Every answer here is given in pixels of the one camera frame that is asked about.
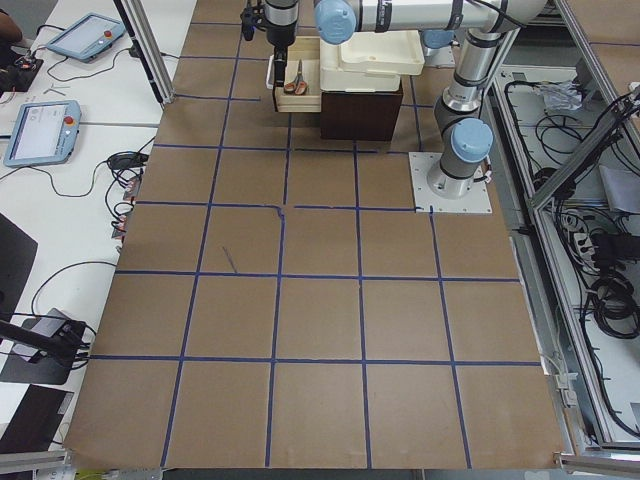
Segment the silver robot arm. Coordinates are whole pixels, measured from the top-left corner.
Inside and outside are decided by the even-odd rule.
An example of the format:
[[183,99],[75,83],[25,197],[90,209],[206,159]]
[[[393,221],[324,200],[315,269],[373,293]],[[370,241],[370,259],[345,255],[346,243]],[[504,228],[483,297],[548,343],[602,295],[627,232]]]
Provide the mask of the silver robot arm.
[[357,32],[464,30],[453,79],[434,110],[444,151],[427,174],[431,191],[457,200],[468,193],[493,144],[493,133],[478,112],[489,71],[501,63],[501,39],[525,27],[544,5],[542,1],[317,1],[314,18],[321,39],[332,45]]

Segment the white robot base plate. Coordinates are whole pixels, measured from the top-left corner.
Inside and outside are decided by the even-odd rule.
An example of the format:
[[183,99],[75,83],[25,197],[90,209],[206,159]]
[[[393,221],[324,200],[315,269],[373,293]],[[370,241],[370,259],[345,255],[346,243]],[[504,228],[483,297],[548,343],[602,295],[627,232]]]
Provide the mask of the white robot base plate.
[[471,178],[447,177],[440,169],[439,152],[410,152],[414,208],[419,213],[488,215],[492,206],[480,164]]

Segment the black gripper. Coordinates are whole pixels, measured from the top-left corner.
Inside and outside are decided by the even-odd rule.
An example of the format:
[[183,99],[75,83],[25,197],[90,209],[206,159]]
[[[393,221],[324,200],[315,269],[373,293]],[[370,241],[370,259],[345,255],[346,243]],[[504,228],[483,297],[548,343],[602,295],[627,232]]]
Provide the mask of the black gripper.
[[295,41],[299,16],[298,0],[265,0],[267,40],[275,48],[272,59],[273,88],[285,85],[287,49]]

